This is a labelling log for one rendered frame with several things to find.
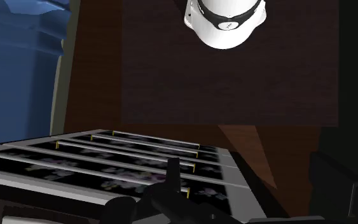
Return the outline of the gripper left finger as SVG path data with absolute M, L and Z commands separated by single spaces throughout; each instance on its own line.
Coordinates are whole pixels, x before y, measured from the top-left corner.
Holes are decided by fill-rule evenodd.
M 166 179 L 148 186 L 139 201 L 131 197 L 109 200 L 99 224 L 242 224 L 210 204 L 196 204 L 182 196 L 179 159 L 168 159 Z

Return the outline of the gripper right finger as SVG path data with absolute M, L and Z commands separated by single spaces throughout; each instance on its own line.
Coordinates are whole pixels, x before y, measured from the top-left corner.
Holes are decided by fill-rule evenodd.
M 358 224 L 358 174 L 321 153 L 310 154 L 310 215 L 339 224 Z

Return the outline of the floral chest of drawers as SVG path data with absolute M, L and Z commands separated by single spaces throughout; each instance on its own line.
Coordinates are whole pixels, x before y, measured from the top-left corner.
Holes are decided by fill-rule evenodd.
M 0 200 L 95 220 L 108 200 L 164 181 L 170 158 L 184 197 L 243 223 L 265 216 L 228 150 L 103 129 L 1 143 Z

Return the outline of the dark brown robot stand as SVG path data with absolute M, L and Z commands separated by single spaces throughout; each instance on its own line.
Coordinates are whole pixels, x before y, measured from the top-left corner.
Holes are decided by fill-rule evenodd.
M 184 24 L 181 0 L 123 0 L 125 123 L 338 123 L 339 0 L 266 0 L 266 21 L 217 50 Z

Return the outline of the blue bed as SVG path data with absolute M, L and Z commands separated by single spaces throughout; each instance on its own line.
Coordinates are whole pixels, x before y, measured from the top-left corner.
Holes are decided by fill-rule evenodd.
M 56 75 L 81 0 L 0 0 L 0 143 L 50 133 Z

